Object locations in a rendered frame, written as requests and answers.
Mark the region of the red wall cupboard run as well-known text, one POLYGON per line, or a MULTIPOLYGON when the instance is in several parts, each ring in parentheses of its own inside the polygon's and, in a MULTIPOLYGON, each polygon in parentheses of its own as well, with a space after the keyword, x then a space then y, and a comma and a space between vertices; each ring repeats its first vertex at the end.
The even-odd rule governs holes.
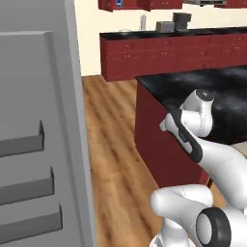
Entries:
POLYGON ((175 10, 183 4, 213 6, 222 9, 247 9, 247 0, 97 0, 98 8, 103 11, 116 10, 175 10))

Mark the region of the red base cupboard run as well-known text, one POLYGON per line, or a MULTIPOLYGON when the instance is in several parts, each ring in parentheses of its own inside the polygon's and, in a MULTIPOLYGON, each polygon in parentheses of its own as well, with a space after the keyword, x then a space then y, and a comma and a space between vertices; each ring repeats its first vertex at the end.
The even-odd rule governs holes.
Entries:
POLYGON ((247 26, 159 33, 101 33, 101 74, 108 82, 139 75, 247 65, 247 26))

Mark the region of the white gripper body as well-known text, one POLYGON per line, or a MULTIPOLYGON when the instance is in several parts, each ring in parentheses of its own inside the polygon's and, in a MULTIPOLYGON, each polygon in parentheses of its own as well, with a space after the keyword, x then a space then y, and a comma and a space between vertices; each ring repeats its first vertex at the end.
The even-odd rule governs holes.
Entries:
POLYGON ((171 114, 167 114, 165 119, 159 124, 162 131, 172 131, 174 126, 174 119, 171 114))

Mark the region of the red island cabinet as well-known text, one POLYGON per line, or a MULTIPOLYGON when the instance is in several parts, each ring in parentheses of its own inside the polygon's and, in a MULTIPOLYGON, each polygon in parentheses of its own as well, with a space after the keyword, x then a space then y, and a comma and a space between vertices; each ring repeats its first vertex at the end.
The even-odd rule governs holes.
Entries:
POLYGON ((188 82, 175 74, 138 77, 134 141, 160 187, 208 183, 206 172, 189 159, 170 133, 159 128, 169 110, 181 106, 195 89, 214 93, 214 127, 206 139, 226 145, 247 141, 247 91, 188 82))

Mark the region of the dark grey coffee machine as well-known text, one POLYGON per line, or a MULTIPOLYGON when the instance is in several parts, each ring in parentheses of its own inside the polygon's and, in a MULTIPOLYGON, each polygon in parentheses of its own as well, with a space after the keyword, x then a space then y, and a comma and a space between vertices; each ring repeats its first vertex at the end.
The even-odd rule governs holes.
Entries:
POLYGON ((191 21, 192 14, 188 13, 173 13, 173 22, 177 31, 186 30, 187 24, 191 21))

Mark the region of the grey toaster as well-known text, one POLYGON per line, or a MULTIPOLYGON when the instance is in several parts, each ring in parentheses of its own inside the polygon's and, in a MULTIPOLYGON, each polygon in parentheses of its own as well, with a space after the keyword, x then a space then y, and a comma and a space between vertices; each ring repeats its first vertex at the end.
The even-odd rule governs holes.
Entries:
POLYGON ((175 29, 175 23, 173 21, 157 21, 156 31, 159 33, 173 33, 175 29))

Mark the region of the white sink tap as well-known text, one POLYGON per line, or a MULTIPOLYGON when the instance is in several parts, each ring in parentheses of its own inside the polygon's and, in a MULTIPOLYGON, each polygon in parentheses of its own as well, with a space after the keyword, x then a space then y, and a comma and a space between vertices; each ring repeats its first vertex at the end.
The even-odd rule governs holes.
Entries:
POLYGON ((140 31, 146 31, 146 22, 147 22, 147 16, 145 14, 142 14, 140 16, 140 31))

